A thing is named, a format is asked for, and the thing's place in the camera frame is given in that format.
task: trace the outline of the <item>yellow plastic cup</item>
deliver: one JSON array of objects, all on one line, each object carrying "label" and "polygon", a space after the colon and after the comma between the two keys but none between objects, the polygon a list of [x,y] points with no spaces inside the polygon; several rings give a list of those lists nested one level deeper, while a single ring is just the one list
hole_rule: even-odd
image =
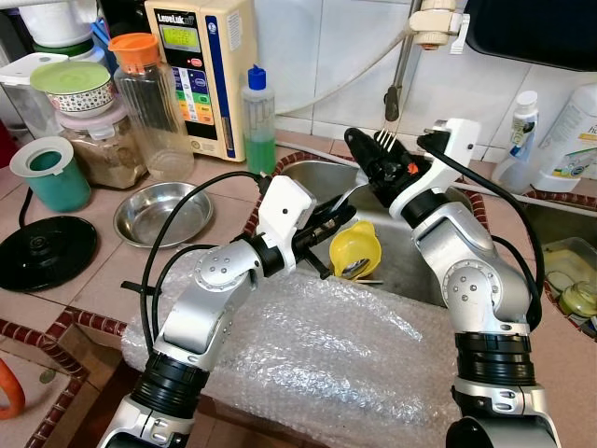
[{"label": "yellow plastic cup", "polygon": [[329,246],[329,259],[334,265],[334,275],[342,277],[342,272],[361,259],[369,263],[364,271],[352,278],[356,280],[375,271],[382,260],[382,246],[375,236],[375,227],[369,221],[358,221],[350,229],[341,231]]}]

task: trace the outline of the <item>teal cup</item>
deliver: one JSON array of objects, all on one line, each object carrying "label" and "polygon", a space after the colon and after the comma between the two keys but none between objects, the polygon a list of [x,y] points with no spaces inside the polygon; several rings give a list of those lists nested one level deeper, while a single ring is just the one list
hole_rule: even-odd
[{"label": "teal cup", "polygon": [[91,188],[81,174],[73,146],[62,137],[43,137],[22,147],[10,160],[10,171],[23,177],[53,212],[74,212],[85,206]]}]

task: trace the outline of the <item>orange lid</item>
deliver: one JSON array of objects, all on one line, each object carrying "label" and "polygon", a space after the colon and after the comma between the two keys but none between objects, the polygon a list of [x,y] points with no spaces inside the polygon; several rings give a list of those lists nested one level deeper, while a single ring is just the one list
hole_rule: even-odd
[{"label": "orange lid", "polygon": [[110,40],[108,49],[116,54],[118,64],[150,65],[160,61],[158,39],[150,33],[129,33]]}]

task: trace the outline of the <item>black cable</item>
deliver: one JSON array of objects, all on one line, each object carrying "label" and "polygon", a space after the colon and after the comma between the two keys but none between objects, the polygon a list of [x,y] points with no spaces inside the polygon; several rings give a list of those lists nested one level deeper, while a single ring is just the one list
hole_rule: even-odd
[{"label": "black cable", "polygon": [[27,214],[27,209],[29,208],[29,204],[31,203],[31,198],[33,197],[33,195],[33,190],[27,189],[25,201],[22,203],[21,211],[19,212],[19,227],[21,229],[25,227],[25,215]]},{"label": "black cable", "polygon": [[214,245],[188,245],[180,249],[178,252],[174,254],[174,256],[168,260],[164,268],[161,270],[160,276],[158,277],[158,282],[156,283],[156,292],[154,293],[153,297],[151,298],[151,330],[153,332],[153,340],[155,341],[158,337],[158,333],[160,332],[160,325],[158,324],[158,303],[160,300],[161,294],[161,285],[164,283],[164,279],[166,275],[176,263],[178,259],[180,259],[183,255],[187,254],[188,252],[192,252],[193,250],[198,249],[211,249],[215,247]]},{"label": "black cable", "polygon": [[213,179],[208,180],[207,182],[203,182],[201,185],[193,189],[187,196],[180,200],[180,202],[174,207],[170,215],[166,218],[163,226],[161,226],[160,233],[158,233],[158,237],[156,241],[151,246],[151,250],[149,251],[149,256],[147,257],[147,262],[145,269],[143,270],[143,278],[141,280],[141,293],[139,294],[139,306],[141,308],[141,326],[143,327],[143,335],[146,339],[147,351],[151,354],[153,350],[153,339],[151,338],[151,328],[149,327],[149,317],[147,316],[147,285],[149,283],[149,274],[151,273],[151,266],[153,265],[153,261],[158,254],[158,249],[160,248],[161,240],[163,240],[166,231],[170,227],[170,224],[174,220],[174,217],[178,213],[178,211],[183,207],[183,205],[201,190],[211,187],[216,182],[220,180],[228,179],[229,177],[236,177],[236,176],[244,176],[250,177],[256,182],[261,178],[260,175],[254,175],[253,173],[249,173],[248,171],[231,171],[229,173],[224,173],[223,175],[218,175]]},{"label": "black cable", "polygon": [[[509,250],[512,256],[519,263],[519,266],[521,266],[522,274],[524,275],[526,284],[529,288],[529,291],[531,292],[532,298],[531,303],[529,305],[529,310],[527,311],[527,320],[537,323],[540,322],[543,310],[541,309],[541,306],[537,307],[536,304],[537,301],[539,302],[539,304],[541,303],[541,296],[539,295],[539,291],[537,291],[537,286],[535,284],[535,280],[533,279],[533,274],[529,269],[529,265],[526,264],[524,257],[521,255],[518,249],[508,240],[505,240],[504,238],[495,235],[492,235],[492,240]],[[531,331],[535,329],[535,327],[531,324],[529,324],[529,326],[531,328]]]},{"label": "black cable", "polygon": [[[529,234],[529,239],[531,240],[531,246],[533,247],[533,252],[535,253],[535,263],[536,263],[535,286],[536,286],[536,290],[537,290],[537,296],[532,298],[531,306],[529,309],[533,309],[535,311],[540,310],[541,309],[541,299],[540,298],[541,298],[541,294],[543,293],[543,282],[545,280],[545,262],[543,261],[543,250],[541,249],[541,243],[539,242],[539,238],[537,238],[537,235],[536,235],[535,231],[533,230],[531,221],[529,221],[529,218],[524,213],[524,210],[522,209],[519,202],[514,198],[514,196],[512,196],[505,189],[502,189],[501,187],[495,185],[493,182],[487,180],[482,175],[478,175],[474,171],[466,168],[465,166],[461,165],[454,159],[446,156],[443,152],[438,151],[432,147],[425,147],[424,150],[426,150],[429,154],[434,156],[439,161],[443,161],[446,165],[450,166],[452,169],[465,175],[469,179],[473,180],[474,182],[477,182],[481,186],[485,187],[489,191],[495,193],[496,195],[498,195],[499,197],[504,199],[507,203],[510,204],[510,206],[512,206],[512,208],[514,208],[514,210],[519,215],[519,217],[521,217],[522,224],[524,224],[524,227],[525,227],[527,233]],[[541,318],[541,312],[539,312],[538,315],[536,315],[536,314],[528,314],[527,315],[527,321],[529,322],[529,326],[530,326],[531,330],[535,329],[537,327],[537,325],[539,325],[539,321],[536,320],[537,318],[539,318],[539,319]]]}]

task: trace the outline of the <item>digital display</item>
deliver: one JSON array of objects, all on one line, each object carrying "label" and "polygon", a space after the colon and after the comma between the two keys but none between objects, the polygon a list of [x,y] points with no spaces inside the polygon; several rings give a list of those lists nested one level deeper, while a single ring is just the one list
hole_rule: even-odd
[{"label": "digital display", "polygon": [[197,30],[182,26],[164,25],[160,25],[160,30],[165,48],[195,52],[201,51]]}]

